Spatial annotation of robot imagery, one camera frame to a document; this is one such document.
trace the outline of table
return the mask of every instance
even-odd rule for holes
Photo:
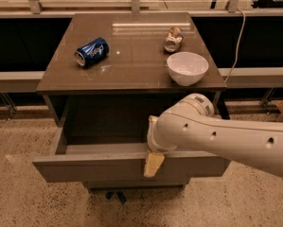
[[[182,87],[169,76],[163,43],[172,26],[185,38],[180,51],[204,56],[209,70]],[[108,56],[81,68],[75,50],[104,38]],[[58,126],[51,154],[33,161],[48,182],[83,182],[88,189],[184,187],[191,177],[220,176],[228,162],[201,151],[175,150],[154,178],[143,176],[149,115],[159,115],[192,92],[213,96],[226,85],[187,13],[77,14],[37,92]]]

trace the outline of concrete floor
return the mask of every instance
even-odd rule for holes
[[[229,105],[231,113],[235,107]],[[256,108],[232,118],[277,119],[254,114]],[[0,108],[0,227],[283,226],[283,179],[237,163],[220,178],[192,179],[185,190],[124,191],[124,205],[104,191],[89,194],[81,183],[46,183],[31,162],[48,154],[57,131],[47,108],[5,116]]]

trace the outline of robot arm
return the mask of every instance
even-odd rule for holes
[[[150,117],[150,150],[166,154],[177,148],[207,151],[283,177],[283,123],[222,120],[211,102],[192,94]]]

